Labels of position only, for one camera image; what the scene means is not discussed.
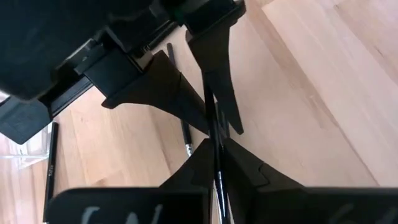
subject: black plastic piece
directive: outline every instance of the black plastic piece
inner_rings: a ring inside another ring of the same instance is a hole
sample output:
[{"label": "black plastic piece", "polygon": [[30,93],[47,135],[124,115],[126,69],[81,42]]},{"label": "black plastic piece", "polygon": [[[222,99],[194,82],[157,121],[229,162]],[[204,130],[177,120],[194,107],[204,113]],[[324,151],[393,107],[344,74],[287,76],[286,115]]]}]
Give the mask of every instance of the black plastic piece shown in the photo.
[{"label": "black plastic piece", "polygon": [[218,100],[231,126],[238,134],[243,133],[238,104],[234,95],[229,67],[229,28],[244,14],[244,2],[232,3],[234,8],[211,28],[199,34],[186,33],[186,40],[201,68],[206,82]]},{"label": "black plastic piece", "polygon": [[113,109],[122,103],[155,106],[208,133],[203,100],[163,51],[153,56],[144,75],[109,95],[102,105]]},{"label": "black plastic piece", "polygon": [[208,191],[158,188],[73,189],[49,204],[56,224],[195,223],[208,224]]},{"label": "black plastic piece", "polygon": [[110,51],[84,74],[106,97],[113,96],[141,75],[119,49]]},{"label": "black plastic piece", "polygon": [[167,179],[159,188],[161,189],[190,189],[202,187],[213,191],[214,179],[214,148],[210,139],[204,139],[192,156]]},{"label": "black plastic piece", "polygon": [[49,109],[39,100],[24,103],[11,96],[0,106],[0,132],[23,144],[52,120]]},{"label": "black plastic piece", "polygon": [[224,141],[235,223],[398,223],[398,189],[304,187]]},{"label": "black plastic piece", "polygon": [[55,69],[106,24],[131,19],[147,0],[1,1],[0,89],[31,100],[59,81]]}]

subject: black pen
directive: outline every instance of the black pen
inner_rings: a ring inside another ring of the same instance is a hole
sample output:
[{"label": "black pen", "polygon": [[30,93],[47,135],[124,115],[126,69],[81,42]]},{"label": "black pen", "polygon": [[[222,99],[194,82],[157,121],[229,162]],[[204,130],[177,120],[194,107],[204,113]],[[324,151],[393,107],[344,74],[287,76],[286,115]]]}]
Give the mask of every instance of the black pen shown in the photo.
[{"label": "black pen", "polygon": [[45,198],[44,198],[43,223],[48,223],[47,206],[49,201],[52,199],[54,195],[55,165],[57,163],[58,129],[59,129],[59,124],[53,122],[51,130],[51,138],[50,138],[50,149],[49,149],[49,167],[47,169],[47,180],[45,182],[46,186],[45,186]]}]

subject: black plastic fin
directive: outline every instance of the black plastic fin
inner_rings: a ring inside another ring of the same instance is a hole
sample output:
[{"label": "black plastic fin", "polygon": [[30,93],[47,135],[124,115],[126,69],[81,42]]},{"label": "black plastic fin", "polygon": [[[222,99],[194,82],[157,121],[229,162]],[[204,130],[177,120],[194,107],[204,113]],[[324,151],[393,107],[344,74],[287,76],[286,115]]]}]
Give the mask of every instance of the black plastic fin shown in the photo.
[{"label": "black plastic fin", "polygon": [[189,189],[200,186],[213,189],[214,149],[210,139],[204,139],[192,156],[167,179],[161,189]]},{"label": "black plastic fin", "polygon": [[254,220],[266,213],[261,210],[259,189],[272,192],[302,188],[302,185],[273,169],[232,139],[224,140],[224,168],[236,223],[257,223]]},{"label": "black plastic fin", "polygon": [[212,29],[199,37],[192,37],[187,31],[186,40],[201,68],[203,81],[213,90],[231,126],[242,134],[243,125],[229,67],[229,27]]},{"label": "black plastic fin", "polygon": [[102,105],[113,109],[122,103],[155,106],[208,134],[205,103],[162,50],[142,76],[108,96]]}]

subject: wooden floor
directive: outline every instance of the wooden floor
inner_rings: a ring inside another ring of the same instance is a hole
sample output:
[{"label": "wooden floor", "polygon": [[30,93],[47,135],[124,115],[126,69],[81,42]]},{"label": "wooden floor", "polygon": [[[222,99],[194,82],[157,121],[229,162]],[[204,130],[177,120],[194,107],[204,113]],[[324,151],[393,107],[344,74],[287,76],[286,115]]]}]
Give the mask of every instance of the wooden floor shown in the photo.
[{"label": "wooden floor", "polygon": [[[245,133],[233,138],[310,186],[398,186],[398,1],[246,0],[231,29]],[[184,29],[169,40],[203,97]],[[91,89],[57,118],[56,192],[158,186],[186,160],[180,123],[155,108],[101,107]],[[197,146],[204,138],[192,130]],[[40,223],[46,162],[0,161],[0,222]]]}]

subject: black plastic bracket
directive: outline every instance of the black plastic bracket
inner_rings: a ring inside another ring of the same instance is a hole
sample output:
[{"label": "black plastic bracket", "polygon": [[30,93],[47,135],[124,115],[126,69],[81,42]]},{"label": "black plastic bracket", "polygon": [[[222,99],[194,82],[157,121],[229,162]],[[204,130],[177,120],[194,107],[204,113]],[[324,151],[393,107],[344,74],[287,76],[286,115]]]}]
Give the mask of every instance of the black plastic bracket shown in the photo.
[{"label": "black plastic bracket", "polygon": [[[217,4],[216,2],[210,1],[208,4]],[[196,34],[188,30],[185,38],[201,68],[203,81],[210,86],[232,127],[238,134],[242,134],[243,125],[229,66],[229,28],[246,12],[246,7],[244,1],[232,5],[234,7],[225,15],[215,18],[217,21],[213,21],[210,28]]]}]

